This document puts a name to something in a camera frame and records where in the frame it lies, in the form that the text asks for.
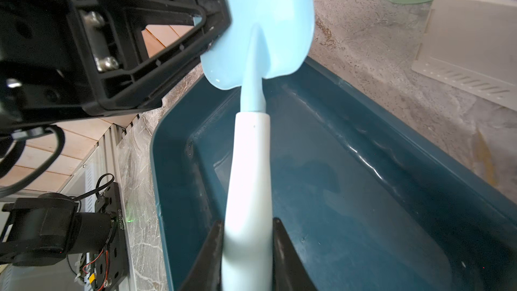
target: silicone spatula head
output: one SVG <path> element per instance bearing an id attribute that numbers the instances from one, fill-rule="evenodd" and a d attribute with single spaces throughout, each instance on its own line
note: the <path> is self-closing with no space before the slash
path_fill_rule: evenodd
<path id="1" fill-rule="evenodd" d="M 314 35 L 312 0 L 227 1 L 232 23 L 201 56 L 212 85 L 227 90 L 242 86 L 250 69 L 269 79 L 301 66 Z"/>

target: light blue spatula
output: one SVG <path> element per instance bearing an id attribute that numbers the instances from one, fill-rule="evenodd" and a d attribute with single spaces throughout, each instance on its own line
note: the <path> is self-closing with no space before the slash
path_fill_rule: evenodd
<path id="1" fill-rule="evenodd" d="M 224 291 L 270 290 L 273 210 L 270 120 L 262 79 L 296 71 L 314 34 L 312 0 L 227 0 L 229 29 L 201 56 L 205 76 L 223 90 L 242 86 L 224 222 Z"/>

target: black mounting plate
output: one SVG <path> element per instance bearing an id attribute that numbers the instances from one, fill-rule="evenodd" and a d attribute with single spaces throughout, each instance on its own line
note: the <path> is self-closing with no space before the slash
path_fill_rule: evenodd
<path id="1" fill-rule="evenodd" d="M 95 202 L 95 212 L 108 213 L 112 216 L 114 233 L 111 242 L 107 245 L 108 252 L 108 270 L 107 281 L 109 286 L 104 291 L 115 289 L 123 278 L 129 274 L 128 249 L 126 244 L 126 223 L 122 214 L 122 202 L 120 198 L 120 188 L 118 183 L 113 182 L 104 190 L 104 196 L 100 201 Z M 103 253 L 97 261 L 95 261 L 95 276 L 97 287 L 100 288 L 104 282 L 104 272 L 106 270 L 106 253 Z"/>

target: red wire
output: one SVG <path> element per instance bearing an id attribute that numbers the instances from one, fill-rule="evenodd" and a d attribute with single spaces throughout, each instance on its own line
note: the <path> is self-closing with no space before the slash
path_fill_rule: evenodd
<path id="1" fill-rule="evenodd" d="M 95 262 L 96 260 L 98 260 L 98 258 L 102 255 L 102 253 L 104 253 L 104 250 L 102 250 L 102 251 L 99 253 L 99 255 L 98 255 L 98 256 L 97 256 L 93 261 L 91 261 L 90 263 L 88 263 L 88 264 L 86 264 L 85 266 L 83 266 L 83 272 L 84 272 L 85 274 L 88 274 L 88 272 L 86 272 L 84 269 L 85 269 L 88 265 L 91 265 L 93 262 Z"/>
<path id="2" fill-rule="evenodd" d="M 102 282 L 100 289 L 98 289 L 97 291 L 102 291 L 102 289 L 104 289 L 104 283 L 106 283 L 106 281 L 107 281 L 107 268 L 108 268 L 107 257 L 108 257 L 108 255 L 109 255 L 109 253 L 106 250 L 106 270 L 104 272 L 104 281 Z"/>

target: black cable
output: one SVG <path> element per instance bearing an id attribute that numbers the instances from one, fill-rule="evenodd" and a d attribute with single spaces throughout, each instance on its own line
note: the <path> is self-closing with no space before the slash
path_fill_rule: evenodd
<path id="1" fill-rule="evenodd" d="M 106 257 L 107 264 L 106 264 L 106 268 L 104 269 L 104 278 L 102 280 L 100 280 L 101 285 L 97 289 L 97 291 L 99 291 L 104 286 L 104 281 L 106 280 L 107 268 L 108 268 L 108 263 L 109 263 L 109 260 L 110 260 L 109 259 L 109 252 L 107 252 L 107 245 L 109 244 L 111 236 L 113 235 L 114 228 L 115 228 L 115 221 L 112 220 L 111 221 L 111 227 L 110 227 L 110 233 L 108 234 L 107 239 L 106 239 L 106 243 L 104 244 L 104 247 L 102 248 L 102 250 L 104 251 L 104 256 Z"/>
<path id="2" fill-rule="evenodd" d="M 13 193 L 16 193 L 23 188 L 27 187 L 31 184 L 37 177 L 39 177 L 43 172 L 45 172 L 48 167 L 56 160 L 58 156 L 60 156 L 61 151 L 63 150 L 63 146 L 65 146 L 65 133 L 61 128 L 55 125 L 50 125 L 47 127 L 50 131 L 52 131 L 56 135 L 57 139 L 57 147 L 56 150 L 52 153 L 52 155 L 43 162 L 37 169 L 32 171 L 28 176 L 16 182 L 15 184 L 11 184 L 9 186 L 4 186 L 0 188 L 0 198 L 7 197 Z"/>
<path id="3" fill-rule="evenodd" d="M 78 200 L 79 202 L 79 206 L 77 207 L 77 212 L 81 212 L 81 209 L 83 209 L 83 202 L 81 200 Z"/>
<path id="4" fill-rule="evenodd" d="M 104 185 L 102 185 L 102 186 L 99 186 L 100 181 L 101 181 L 102 179 L 104 179 L 104 177 L 106 177 L 107 175 L 111 175 L 111 176 L 112 176 L 111 180 L 110 180 L 110 181 L 108 181 L 106 184 L 104 184 Z M 89 197 L 89 196 L 91 196 L 91 195 L 93 195 L 93 194 L 96 194 L 96 195 L 97 195 L 97 199 L 100 199 L 99 191 L 101 191 L 101 190 L 103 190 L 103 189 L 107 188 L 107 186 L 108 186 L 108 185 L 110 185 L 110 184 L 112 184 L 112 183 L 113 183 L 113 181 L 115 181 L 115 176 L 114 176 L 113 174 L 111 174 L 111 173 L 106 173 L 106 174 L 102 175 L 102 176 L 99 178 L 99 180 L 97 180 L 97 185 L 96 185 L 96 188 L 95 188 L 94 190 L 92 190 L 92 191 L 88 191 L 88 192 L 86 192 L 85 194 L 80 195 L 79 197 L 75 197 L 75 198 L 73 198 L 73 199 L 72 199 L 72 201 L 76 202 L 76 201 L 82 200 L 82 199 L 84 199 L 84 198 L 87 198 L 87 197 Z"/>
<path id="5" fill-rule="evenodd" d="M 3 158 L 0 162 L 0 178 L 3 178 L 7 173 L 9 173 L 9 171 L 11 171 L 12 167 L 20 159 L 20 156 L 22 156 L 24 148 L 25 141 L 18 140 L 12 150 L 10 150 L 10 152 Z"/>
<path id="6" fill-rule="evenodd" d="M 75 273 L 74 269 L 72 269 L 72 264 L 70 264 L 70 259 L 68 258 L 68 255 L 66 256 L 66 261 L 68 262 L 68 267 L 70 268 L 70 271 L 72 271 L 74 276 L 77 276 L 77 273 Z"/>

